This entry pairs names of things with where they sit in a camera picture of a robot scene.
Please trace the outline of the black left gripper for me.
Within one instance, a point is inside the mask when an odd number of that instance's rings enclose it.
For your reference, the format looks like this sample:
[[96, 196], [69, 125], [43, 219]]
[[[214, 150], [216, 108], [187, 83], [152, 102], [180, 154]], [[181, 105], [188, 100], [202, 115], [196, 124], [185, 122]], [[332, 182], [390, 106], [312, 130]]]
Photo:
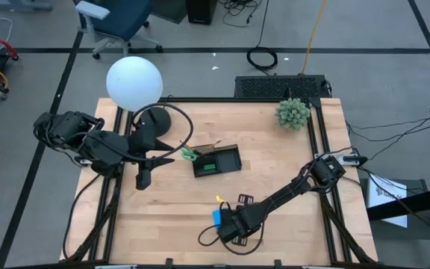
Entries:
[[128, 153], [131, 155], [130, 162], [138, 165], [136, 175], [136, 189], [144, 191], [152, 183], [152, 170], [170, 164], [175, 160], [172, 158], [153, 158], [142, 161], [146, 153], [152, 149], [155, 151], [171, 151], [174, 148], [155, 138], [155, 128], [151, 123], [139, 121], [136, 129], [128, 136]]

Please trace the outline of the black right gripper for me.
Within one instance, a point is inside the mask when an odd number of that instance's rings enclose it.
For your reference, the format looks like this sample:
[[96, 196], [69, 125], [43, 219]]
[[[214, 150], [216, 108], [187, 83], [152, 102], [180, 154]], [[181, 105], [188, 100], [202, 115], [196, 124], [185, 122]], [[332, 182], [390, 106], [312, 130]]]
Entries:
[[240, 194], [239, 205], [234, 211], [232, 222], [221, 226], [217, 234], [223, 243], [245, 247], [248, 237], [256, 233], [264, 220], [264, 204], [254, 202], [254, 197]]

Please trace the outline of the black mesh desk organizer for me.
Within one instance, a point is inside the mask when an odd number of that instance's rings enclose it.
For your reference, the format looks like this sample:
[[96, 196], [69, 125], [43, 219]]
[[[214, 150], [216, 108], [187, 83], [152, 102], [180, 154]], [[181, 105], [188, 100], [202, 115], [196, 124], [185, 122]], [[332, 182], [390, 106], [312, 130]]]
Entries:
[[[193, 174], [196, 178], [241, 170], [242, 161], [237, 144], [214, 147], [205, 154], [200, 152], [203, 148], [205, 148], [205, 145], [196, 147], [199, 157], [192, 161]], [[216, 169], [204, 170], [206, 164], [215, 164]]]

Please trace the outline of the blue office chair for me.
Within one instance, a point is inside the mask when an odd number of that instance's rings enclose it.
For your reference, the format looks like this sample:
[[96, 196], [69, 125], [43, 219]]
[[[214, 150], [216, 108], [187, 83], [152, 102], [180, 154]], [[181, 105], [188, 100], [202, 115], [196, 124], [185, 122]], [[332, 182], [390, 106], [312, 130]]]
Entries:
[[93, 58], [110, 46], [119, 46], [128, 56], [131, 39], [148, 28], [152, 7], [149, 0], [72, 0], [78, 14], [79, 30], [88, 34], [96, 47]]

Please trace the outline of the white globe lamp black base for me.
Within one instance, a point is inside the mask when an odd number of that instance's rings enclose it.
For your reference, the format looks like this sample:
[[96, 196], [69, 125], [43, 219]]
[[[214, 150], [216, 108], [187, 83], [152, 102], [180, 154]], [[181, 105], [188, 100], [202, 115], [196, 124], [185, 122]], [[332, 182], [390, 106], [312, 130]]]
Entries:
[[157, 137], [169, 131], [171, 117], [157, 105], [163, 92], [162, 75], [151, 61], [137, 56], [119, 59], [107, 72], [106, 88], [115, 104], [132, 112], [140, 123], [152, 124]]

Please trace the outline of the green potted plant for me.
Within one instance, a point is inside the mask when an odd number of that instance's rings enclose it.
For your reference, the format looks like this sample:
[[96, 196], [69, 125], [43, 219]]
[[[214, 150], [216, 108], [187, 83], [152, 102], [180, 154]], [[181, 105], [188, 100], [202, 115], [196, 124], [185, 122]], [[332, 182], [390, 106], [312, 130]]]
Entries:
[[301, 99], [289, 98], [279, 102], [279, 106], [275, 110], [275, 116], [280, 127], [291, 131], [299, 131], [308, 123], [311, 110]]

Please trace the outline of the black computer tower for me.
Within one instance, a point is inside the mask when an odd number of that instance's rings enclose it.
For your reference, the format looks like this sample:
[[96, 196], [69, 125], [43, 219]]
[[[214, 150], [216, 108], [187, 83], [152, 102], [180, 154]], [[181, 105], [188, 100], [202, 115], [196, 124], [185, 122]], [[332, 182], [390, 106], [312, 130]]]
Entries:
[[331, 85], [324, 75], [238, 76], [234, 96], [240, 98], [328, 98]]

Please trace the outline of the white paper sheet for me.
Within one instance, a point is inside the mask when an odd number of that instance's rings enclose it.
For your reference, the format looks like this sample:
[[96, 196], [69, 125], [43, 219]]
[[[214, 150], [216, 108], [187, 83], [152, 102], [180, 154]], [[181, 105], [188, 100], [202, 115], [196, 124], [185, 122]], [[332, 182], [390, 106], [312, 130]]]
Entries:
[[372, 173], [369, 174], [369, 178], [367, 185], [367, 208], [395, 202], [397, 199], [407, 197], [408, 188], [406, 185]]

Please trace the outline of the black box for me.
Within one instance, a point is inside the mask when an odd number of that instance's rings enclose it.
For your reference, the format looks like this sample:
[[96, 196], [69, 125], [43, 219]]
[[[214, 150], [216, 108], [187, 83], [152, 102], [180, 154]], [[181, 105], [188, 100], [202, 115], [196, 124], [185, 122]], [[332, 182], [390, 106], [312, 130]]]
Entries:
[[218, 0], [185, 0], [188, 21], [195, 24], [210, 25]]

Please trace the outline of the black metal beam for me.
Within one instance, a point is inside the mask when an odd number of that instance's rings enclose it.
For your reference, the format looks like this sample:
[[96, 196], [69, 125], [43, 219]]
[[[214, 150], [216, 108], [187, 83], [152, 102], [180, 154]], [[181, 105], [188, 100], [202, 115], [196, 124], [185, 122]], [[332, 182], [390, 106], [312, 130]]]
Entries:
[[407, 214], [412, 214], [422, 220], [416, 213], [430, 210], [430, 191], [399, 199], [385, 188], [381, 186], [378, 186], [378, 188], [390, 198], [393, 198], [393, 201], [368, 208], [367, 213], [371, 220], [381, 220]]

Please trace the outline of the grey side table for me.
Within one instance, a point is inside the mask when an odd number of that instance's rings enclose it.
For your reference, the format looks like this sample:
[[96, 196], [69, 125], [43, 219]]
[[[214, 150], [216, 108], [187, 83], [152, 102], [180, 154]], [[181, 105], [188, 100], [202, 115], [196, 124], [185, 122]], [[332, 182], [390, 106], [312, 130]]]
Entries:
[[[369, 179], [362, 179], [361, 186], [364, 201], [367, 206], [367, 185]], [[408, 188], [407, 197], [429, 191], [423, 179], [405, 180], [394, 179], [393, 181], [406, 185]], [[422, 220], [412, 214], [398, 217], [385, 218], [381, 220], [371, 220], [370, 225], [374, 236], [392, 240], [430, 240], [430, 210], [416, 213]]]

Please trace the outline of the grey metal base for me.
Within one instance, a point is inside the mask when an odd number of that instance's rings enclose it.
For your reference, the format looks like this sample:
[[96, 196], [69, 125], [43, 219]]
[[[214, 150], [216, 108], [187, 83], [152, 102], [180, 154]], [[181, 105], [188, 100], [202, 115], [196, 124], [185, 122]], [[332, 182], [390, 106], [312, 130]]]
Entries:
[[53, 7], [37, 0], [0, 0], [0, 8], [16, 11], [52, 11]]

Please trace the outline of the black table frame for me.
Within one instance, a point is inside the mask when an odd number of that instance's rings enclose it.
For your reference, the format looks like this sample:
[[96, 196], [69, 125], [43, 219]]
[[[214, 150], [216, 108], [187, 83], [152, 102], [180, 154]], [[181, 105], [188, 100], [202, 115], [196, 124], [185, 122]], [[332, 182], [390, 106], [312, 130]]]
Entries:
[[352, 261], [353, 253], [339, 233], [325, 232], [320, 198], [307, 193], [274, 211], [264, 233], [255, 233], [245, 247], [216, 239], [212, 212], [216, 196], [236, 205], [239, 194], [263, 200], [294, 178], [312, 159], [306, 129], [289, 132], [276, 122], [274, 100], [253, 102], [235, 98], [174, 98], [169, 112], [172, 128], [164, 142], [191, 146], [237, 144], [241, 170], [195, 178], [189, 161], [156, 168], [144, 191], [135, 188], [137, 167], [125, 166], [116, 216], [107, 224], [92, 259], [114, 264], [160, 265], [328, 265]]

